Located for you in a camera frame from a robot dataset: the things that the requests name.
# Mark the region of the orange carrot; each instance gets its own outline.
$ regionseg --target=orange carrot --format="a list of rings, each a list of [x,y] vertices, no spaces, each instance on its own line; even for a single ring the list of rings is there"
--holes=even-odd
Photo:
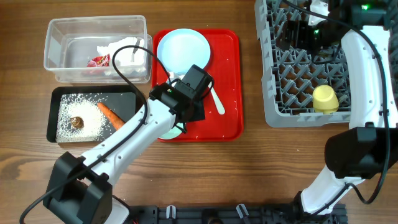
[[[116,115],[116,113],[114,113],[108,107],[106,107],[105,104],[98,103],[97,106],[102,111],[102,113],[109,119],[109,121],[116,130],[119,130],[125,124],[125,122],[122,119],[120,119]]]

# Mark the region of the red snack package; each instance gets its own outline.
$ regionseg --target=red snack package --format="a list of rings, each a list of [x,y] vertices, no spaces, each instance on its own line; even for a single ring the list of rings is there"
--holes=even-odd
[[[108,67],[110,58],[110,54],[93,58],[88,62],[87,67]]]

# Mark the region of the yellow object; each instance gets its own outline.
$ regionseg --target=yellow object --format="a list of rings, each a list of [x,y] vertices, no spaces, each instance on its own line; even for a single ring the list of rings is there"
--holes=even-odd
[[[330,114],[338,109],[338,100],[335,91],[328,85],[321,85],[314,89],[313,108],[315,112]]]

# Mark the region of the clear plastic bin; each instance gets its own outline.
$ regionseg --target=clear plastic bin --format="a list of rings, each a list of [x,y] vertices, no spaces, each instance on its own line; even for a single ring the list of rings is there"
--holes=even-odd
[[[97,46],[108,46],[126,37],[144,39],[144,47],[152,50],[152,38],[147,35],[144,16],[53,19],[45,40],[44,68],[63,83],[124,82],[111,63],[109,67],[86,66],[91,59],[104,56],[99,55]],[[148,56],[145,52],[143,63],[118,68],[130,81],[146,83],[150,80]]]

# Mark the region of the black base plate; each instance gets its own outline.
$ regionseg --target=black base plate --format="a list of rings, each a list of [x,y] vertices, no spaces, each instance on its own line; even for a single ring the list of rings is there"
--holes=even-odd
[[[249,212],[250,224],[294,224],[286,219],[277,208],[286,205],[266,205],[264,207],[246,207]],[[156,206],[130,207],[131,215],[124,224],[207,224],[202,223],[202,212],[212,209],[218,212],[218,218],[224,224],[243,224],[243,220],[235,207],[192,207],[178,208],[175,220],[166,219],[166,208]],[[301,224],[347,224],[347,211],[345,205],[335,205],[330,215],[319,215],[314,219],[300,222]]]

